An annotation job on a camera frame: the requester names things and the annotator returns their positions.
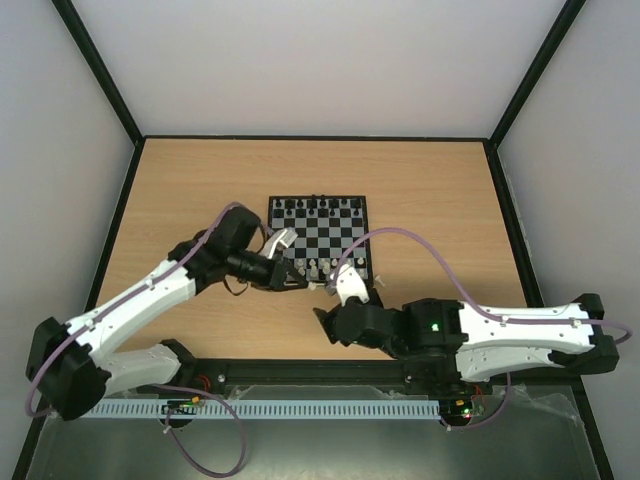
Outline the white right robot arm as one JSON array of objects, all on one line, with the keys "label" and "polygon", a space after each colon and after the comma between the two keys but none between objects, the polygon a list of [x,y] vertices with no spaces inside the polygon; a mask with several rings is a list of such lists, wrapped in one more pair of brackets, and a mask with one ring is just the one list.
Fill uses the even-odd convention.
[{"label": "white right robot arm", "polygon": [[550,308],[496,309],[422,299],[399,309],[377,296],[314,311],[329,341],[379,350],[407,363],[431,363],[438,384],[455,392],[495,375],[562,368],[574,375],[613,371],[619,352],[601,326],[600,298],[585,294]]}]

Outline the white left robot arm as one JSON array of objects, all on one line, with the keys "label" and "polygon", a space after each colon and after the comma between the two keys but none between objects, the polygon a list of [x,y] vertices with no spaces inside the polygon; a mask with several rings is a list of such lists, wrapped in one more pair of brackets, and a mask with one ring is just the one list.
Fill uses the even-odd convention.
[{"label": "white left robot arm", "polygon": [[27,396],[40,394],[63,419],[74,420],[124,390],[187,386],[196,359],[180,342],[169,339],[129,352],[120,346],[165,311],[228,277],[263,291],[307,287],[283,254],[296,237],[292,227],[271,232],[242,204],[229,204],[208,229],[178,243],[120,295],[64,323],[53,317],[41,322],[26,366]]}]

